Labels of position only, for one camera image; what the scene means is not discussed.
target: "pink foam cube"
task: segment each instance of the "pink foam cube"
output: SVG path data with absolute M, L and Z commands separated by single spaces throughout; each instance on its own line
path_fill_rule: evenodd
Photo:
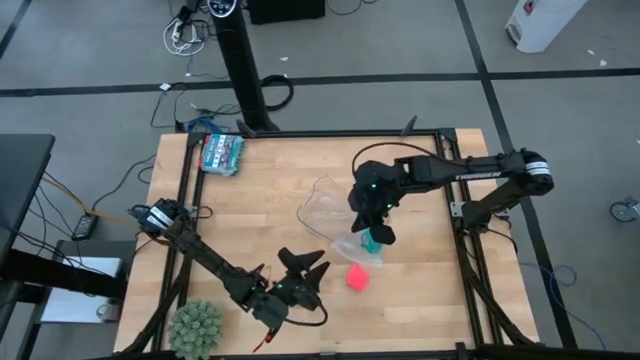
M 367 274 L 360 265 L 351 265 L 349 273 L 347 274 L 347 285 L 358 291 L 362 291 L 367 287 L 367 284 L 369 284 L 369 274 Z

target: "white bin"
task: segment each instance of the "white bin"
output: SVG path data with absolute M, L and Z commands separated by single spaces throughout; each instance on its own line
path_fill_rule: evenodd
M 524 53 L 544 51 L 587 0 L 520 0 L 507 33 Z

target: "wooden tabletop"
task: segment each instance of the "wooden tabletop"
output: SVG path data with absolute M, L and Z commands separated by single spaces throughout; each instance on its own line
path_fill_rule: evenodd
M 459 129 L 457 133 L 463 157 L 487 155 L 479 129 Z M 312 235 L 296 217 L 298 207 L 307 199 L 318 178 L 329 176 L 348 191 L 353 185 L 353 155 L 379 141 L 405 141 L 435 151 L 430 136 L 403 140 L 392 137 L 251 139 L 247 140 L 237 176 L 205 177 L 201 201 L 213 209 L 214 216 L 198 222 L 198 233 L 231 264 L 253 269 L 265 263 L 271 266 L 270 278 L 280 279 L 284 268 L 277 252 L 285 246 L 293 253 L 325 249 L 327 253 L 322 260 L 331 262 L 320 284 L 320 296 L 329 312 L 327 324 L 318 328 L 285 324 L 275 340 L 263 346 L 260 353 L 445 350 L 452 349 L 456 342 L 473 347 L 449 206 L 443 190 L 406 196 L 401 206 L 392 210 L 391 225 L 397 241 L 383 249 L 383 267 L 366 268 L 371 281 L 363 292 L 345 284 L 351 262 L 332 250 L 325 240 Z M 186 135 L 162 136 L 148 204 L 160 197 L 176 197 L 185 144 Z M 413 149 L 384 146 L 365 152 L 358 163 L 369 159 L 391 163 L 393 158 L 414 154 Z M 188 202 L 192 199 L 198 158 L 194 156 L 192 164 Z M 495 186 L 494 180 L 469 183 L 474 199 L 482 198 Z M 500 220 L 492 220 L 490 227 L 508 234 Z M 482 235 L 481 240 L 496 300 L 523 333 L 536 340 L 513 246 L 492 233 Z M 155 310 L 166 252 L 166 247 L 153 243 L 136 255 L 116 350 L 133 341 Z M 226 309 L 224 340 L 214 354 L 250 354 L 265 336 L 266 327 L 231 302 L 222 283 L 196 263 L 191 272 L 189 296 L 219 303 Z M 485 337 L 489 338 L 486 312 L 482 307 L 480 312 Z M 289 317 L 318 321 L 322 314 L 293 308 Z

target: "small succulent plant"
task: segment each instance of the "small succulent plant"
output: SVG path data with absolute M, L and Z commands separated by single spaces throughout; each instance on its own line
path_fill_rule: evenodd
M 169 323 L 169 345 L 185 360 L 208 359 L 222 340 L 223 309 L 209 301 L 190 299 Z

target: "clear plastic bag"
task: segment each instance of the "clear plastic bag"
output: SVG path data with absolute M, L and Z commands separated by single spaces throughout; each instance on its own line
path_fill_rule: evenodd
M 349 192 L 331 178 L 322 177 L 298 207 L 298 220 L 347 259 L 382 266 L 382 246 L 371 239 L 369 229 L 355 234 L 350 231 L 355 213 L 349 207 L 348 195 Z

